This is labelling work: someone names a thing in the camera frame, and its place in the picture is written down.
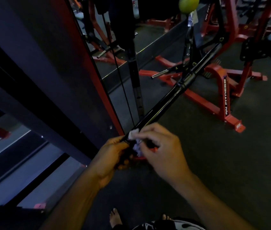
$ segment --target right hand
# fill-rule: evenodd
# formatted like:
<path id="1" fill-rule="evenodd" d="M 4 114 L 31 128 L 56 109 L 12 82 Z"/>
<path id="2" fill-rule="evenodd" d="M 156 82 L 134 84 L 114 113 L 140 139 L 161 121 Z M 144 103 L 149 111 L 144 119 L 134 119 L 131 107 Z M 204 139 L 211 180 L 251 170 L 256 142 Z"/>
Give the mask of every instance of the right hand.
<path id="1" fill-rule="evenodd" d="M 159 147 L 153 152 L 144 142 L 140 144 L 142 153 L 156 173 L 170 185 L 175 186 L 192 178 L 192 172 L 176 135 L 158 123 L 147 125 L 139 133 L 132 135 L 139 139 L 150 139 Z"/>

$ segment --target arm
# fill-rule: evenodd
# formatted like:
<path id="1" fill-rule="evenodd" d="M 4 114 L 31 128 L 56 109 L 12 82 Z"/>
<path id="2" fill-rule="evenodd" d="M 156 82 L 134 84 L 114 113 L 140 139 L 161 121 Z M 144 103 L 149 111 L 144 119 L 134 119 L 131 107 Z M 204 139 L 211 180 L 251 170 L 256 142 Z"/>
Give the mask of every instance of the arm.
<path id="1" fill-rule="evenodd" d="M 133 136 L 151 139 L 159 146 L 154 153 L 142 142 L 141 150 L 157 174 L 187 200 L 208 229 L 254 230 L 191 172 L 177 136 L 157 123 L 144 127 Z"/>
<path id="2" fill-rule="evenodd" d="M 121 138 L 108 140 L 99 150 L 91 164 L 54 208 L 41 230 L 81 229 L 96 194 L 110 182 L 122 150 L 129 147 L 127 143 L 119 143 Z"/>

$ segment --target bare foot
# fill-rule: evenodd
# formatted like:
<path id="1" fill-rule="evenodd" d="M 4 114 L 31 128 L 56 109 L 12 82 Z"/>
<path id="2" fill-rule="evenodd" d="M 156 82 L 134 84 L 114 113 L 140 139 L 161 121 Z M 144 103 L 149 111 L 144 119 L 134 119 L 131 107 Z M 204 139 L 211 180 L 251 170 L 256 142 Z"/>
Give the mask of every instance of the bare foot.
<path id="1" fill-rule="evenodd" d="M 113 211 L 110 213 L 110 224 L 112 228 L 114 228 L 115 225 L 122 224 L 122 220 L 116 208 L 113 208 Z"/>
<path id="2" fill-rule="evenodd" d="M 163 214 L 162 220 L 172 220 L 172 219 L 169 216 L 166 216 L 165 214 Z"/>

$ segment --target cable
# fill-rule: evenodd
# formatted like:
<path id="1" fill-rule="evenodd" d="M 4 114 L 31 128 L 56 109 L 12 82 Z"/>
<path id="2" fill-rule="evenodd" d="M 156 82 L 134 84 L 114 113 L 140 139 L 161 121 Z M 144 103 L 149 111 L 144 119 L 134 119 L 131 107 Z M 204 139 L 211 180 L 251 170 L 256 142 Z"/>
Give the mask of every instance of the cable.
<path id="1" fill-rule="evenodd" d="M 129 109 L 130 117 L 131 117 L 131 120 L 132 120 L 133 126 L 135 126 L 134 121 L 133 121 L 133 117 L 132 117 L 132 113 L 131 113 L 131 110 L 130 110 L 130 106 L 129 106 L 128 98 L 127 98 L 127 95 L 126 95 L 126 91 L 125 91 L 125 88 L 124 88 L 124 83 L 123 83 L 123 81 L 122 81 L 122 76 L 121 76 L 121 74 L 120 74 L 120 70 L 119 70 L 119 68 L 118 68 L 118 64 L 117 64 L 117 61 L 116 61 L 116 56 L 115 56 L 115 54 L 114 54 L 114 49 L 113 49 L 113 47 L 111 46 L 110 35 L 109 35 L 108 30 L 107 30 L 107 24 L 106 24 L 106 20 L 105 20 L 105 18 L 104 18 L 104 14 L 102 14 L 102 19 L 103 19 L 104 27 L 106 28 L 107 37 L 108 37 L 108 41 L 109 41 L 109 47 L 111 48 L 111 50 L 112 50 L 112 54 L 113 54 L 113 56 L 114 56 L 114 61 L 115 61 L 115 65 L 116 65 L 117 73 L 118 73 L 118 76 L 119 76 L 119 79 L 120 79 L 120 83 L 122 84 L 122 89 L 123 89 L 123 91 L 124 91 L 124 95 L 125 95 L 126 102 L 127 102 L 127 105 L 128 105 L 128 109 Z"/>

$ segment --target green ball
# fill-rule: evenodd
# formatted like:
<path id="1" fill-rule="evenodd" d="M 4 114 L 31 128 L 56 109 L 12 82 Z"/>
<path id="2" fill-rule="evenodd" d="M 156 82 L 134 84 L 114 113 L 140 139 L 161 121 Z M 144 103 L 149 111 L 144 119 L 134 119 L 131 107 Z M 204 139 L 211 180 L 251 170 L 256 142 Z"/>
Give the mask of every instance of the green ball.
<path id="1" fill-rule="evenodd" d="M 179 9 L 183 14 L 189 14 L 195 11 L 199 4 L 199 0 L 179 0 Z"/>

